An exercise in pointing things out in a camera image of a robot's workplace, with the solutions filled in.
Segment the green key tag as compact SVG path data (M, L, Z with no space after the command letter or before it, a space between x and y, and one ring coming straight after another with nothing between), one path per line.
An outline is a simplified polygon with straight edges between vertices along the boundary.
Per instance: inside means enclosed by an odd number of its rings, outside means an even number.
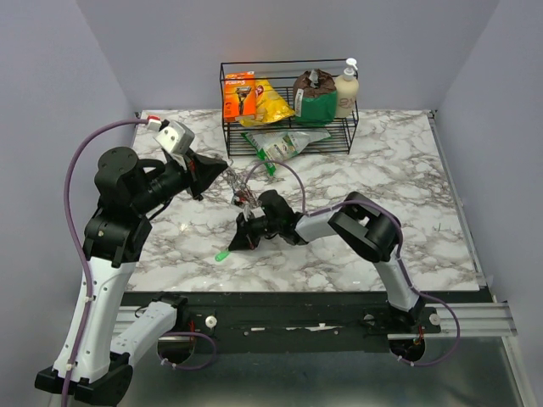
M216 256L215 256L215 261L216 262L222 262L224 259L226 259L228 256L229 256L230 252L225 250L225 251L221 251L220 253L218 253Z

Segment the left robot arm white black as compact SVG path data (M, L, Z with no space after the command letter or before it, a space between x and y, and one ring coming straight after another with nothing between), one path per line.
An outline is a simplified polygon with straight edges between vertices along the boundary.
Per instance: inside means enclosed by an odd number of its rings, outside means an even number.
M93 406L116 406L125 396L138 361L160 337L182 333L187 299L163 294L122 334L113 331L121 300L143 246L151 218L180 192L199 199L227 169L222 159L188 151L179 164L141 159L131 148L111 148L94 177L98 207L80 244L83 277L64 347L53 366L39 371L35 386Z

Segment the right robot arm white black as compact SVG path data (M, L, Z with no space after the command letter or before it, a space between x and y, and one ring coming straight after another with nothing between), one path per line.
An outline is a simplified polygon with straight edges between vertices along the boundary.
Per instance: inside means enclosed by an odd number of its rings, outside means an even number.
M263 192L259 200L263 215L256 217L248 211L237 217L237 230L228 251L254 250L262 238L276 236L292 246L338 236L374 265L387 293L392 326L409 332L419 325L425 302L400 257L401 225L389 211L358 192L310 215L295 212L275 190Z

